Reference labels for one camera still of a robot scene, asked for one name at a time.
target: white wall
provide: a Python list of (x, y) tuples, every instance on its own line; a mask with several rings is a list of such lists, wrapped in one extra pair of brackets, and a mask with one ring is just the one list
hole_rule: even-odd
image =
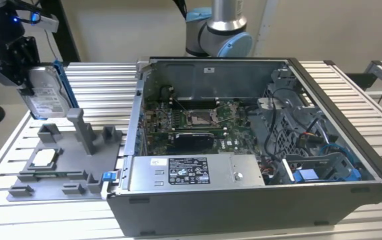
[(262, 54), (362, 72), (382, 60), (382, 0), (279, 0)]
[[(187, 9), (210, 0), (187, 0)], [(247, 31), (258, 36), (266, 0), (246, 0)], [(142, 56), (183, 56), (186, 23), (172, 0), (63, 0), (82, 61), (134, 62)]]

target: power supply label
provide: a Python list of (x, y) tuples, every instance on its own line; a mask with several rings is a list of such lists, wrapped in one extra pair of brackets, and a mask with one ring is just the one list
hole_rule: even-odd
[(206, 157), (168, 159), (168, 183), (171, 185), (210, 184), (210, 166)]

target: gray metal panel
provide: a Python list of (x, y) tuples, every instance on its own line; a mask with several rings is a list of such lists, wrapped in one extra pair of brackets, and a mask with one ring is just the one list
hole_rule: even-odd
[[(171, 184), (170, 159), (207, 158), (210, 184)], [(151, 164), (152, 159), (163, 159), (166, 164)], [(131, 191), (166, 192), (168, 190), (203, 191), (216, 189), (239, 189), (263, 186), (264, 181), (254, 155), (206, 154), (180, 156), (139, 156), (132, 160)]]
[[(132, 69), (134, 63), (72, 63), (68, 69), (100, 69), (106, 66), (116, 66), (118, 69)], [(324, 68), (330, 69), (322, 61), (303, 62), (306, 68)], [(92, 83), (92, 87), (103, 87), (99, 82), (134, 82), (135, 74), (112, 74), (112, 75), (70, 75), (71, 83), (78, 82)], [(334, 78), (315, 78), (320, 87), (323, 84), (332, 84), (328, 79), (340, 81), (351, 85), (351, 89), (358, 93), (358, 87), (352, 85), (352, 82), (344, 79), (340, 75)], [(82, 88), (84, 86), (72, 86), (72, 89)], [(338, 104), (354, 104), (367, 103), (375, 110), (375, 114), (364, 117), (364, 114), (350, 114), (348, 119), (352, 124), (359, 124), (359, 127), (364, 127), (362, 123), (374, 120), (382, 121), (382, 112), (370, 103), (370, 97), (364, 94), (358, 96), (332, 96), (331, 100)], [(111, 120), (118, 129), (123, 132), (128, 127), (128, 112), (132, 107), (132, 101), (122, 101), (118, 99), (103, 99), (100, 101), (79, 100), (80, 106), (87, 109), (95, 110), (95, 118), (87, 119), (87, 122), (95, 125), (95, 122), (102, 123), (104, 120), (104, 113), (107, 109), (118, 111), (115, 114), (127, 118), (126, 121)], [(16, 181), (16, 174), (26, 165), (26, 160), (32, 154), (32, 148), (38, 145), (38, 130), (43, 121), (30, 120), (27, 115), (16, 130), (14, 131), (8, 141), (6, 142), (0, 150), (0, 239), (35, 239), (35, 235), (47, 239), (74, 239), (74, 240), (90, 240), (90, 239), (120, 239), (126, 238), (119, 224), (114, 218), (110, 206), (106, 201), (34, 201), (34, 202), (8, 202), (7, 201), (7, 188)], [(59, 127), (62, 131), (71, 128), (71, 126)], [(382, 147), (382, 132), (364, 132), (366, 140), (375, 146)], [(123, 156), (124, 147), (119, 151), (119, 156)], [(254, 239), (288, 239), (288, 240), (379, 240), (382, 239), (382, 203), (370, 204), (359, 207), (335, 226), (318, 226), (306, 228), (287, 228), (274, 229), (263, 231), (250, 231), (238, 233), (223, 233), (210, 235), (191, 235), (191, 236), (175, 236), (167, 237), (167, 240), (254, 240)]]

